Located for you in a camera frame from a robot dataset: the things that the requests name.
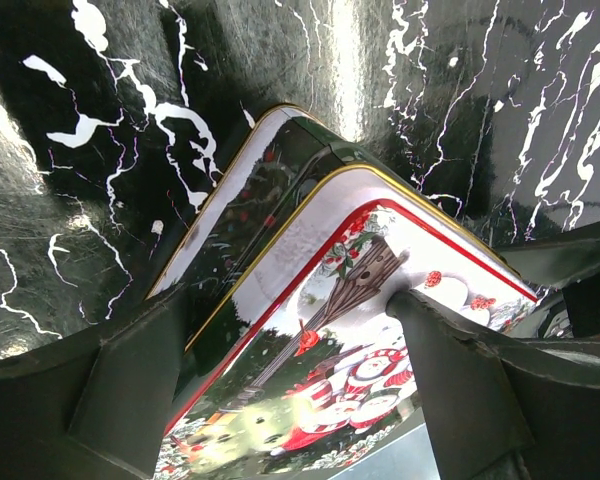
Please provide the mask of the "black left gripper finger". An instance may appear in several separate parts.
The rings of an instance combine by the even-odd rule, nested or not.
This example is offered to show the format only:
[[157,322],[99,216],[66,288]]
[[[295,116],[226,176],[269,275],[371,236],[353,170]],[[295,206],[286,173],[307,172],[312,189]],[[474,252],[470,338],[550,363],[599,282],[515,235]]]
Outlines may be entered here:
[[550,238],[500,247],[497,254],[523,280],[562,288],[600,272],[600,221]]
[[600,340],[600,295],[568,287],[546,297],[537,309],[542,339]]

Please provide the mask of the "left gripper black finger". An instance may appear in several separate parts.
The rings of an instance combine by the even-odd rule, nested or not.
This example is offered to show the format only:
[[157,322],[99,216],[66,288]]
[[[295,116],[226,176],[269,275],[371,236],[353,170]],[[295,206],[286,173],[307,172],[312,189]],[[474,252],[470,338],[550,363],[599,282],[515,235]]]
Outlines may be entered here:
[[150,479],[186,336],[176,285],[0,360],[0,479]]
[[418,292],[403,329],[443,479],[600,479],[600,340],[517,339]]

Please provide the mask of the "gold tin lid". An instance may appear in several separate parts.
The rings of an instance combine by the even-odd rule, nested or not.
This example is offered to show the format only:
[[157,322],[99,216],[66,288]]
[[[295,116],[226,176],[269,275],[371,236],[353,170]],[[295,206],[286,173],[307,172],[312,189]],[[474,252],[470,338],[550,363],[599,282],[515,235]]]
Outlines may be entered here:
[[535,293],[389,174],[321,180],[189,345],[203,368],[169,424],[158,479],[246,479],[350,466],[415,410],[390,297],[411,290],[509,333]]

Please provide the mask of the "gold cookie tin box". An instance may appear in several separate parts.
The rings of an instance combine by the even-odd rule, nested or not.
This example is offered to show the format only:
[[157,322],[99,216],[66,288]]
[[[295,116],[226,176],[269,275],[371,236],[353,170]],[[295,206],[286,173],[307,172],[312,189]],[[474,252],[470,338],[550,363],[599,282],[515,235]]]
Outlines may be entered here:
[[252,264],[324,178],[364,157],[296,107],[276,107],[255,124],[150,290],[187,285],[177,389],[250,342],[280,292],[274,270],[254,272]]

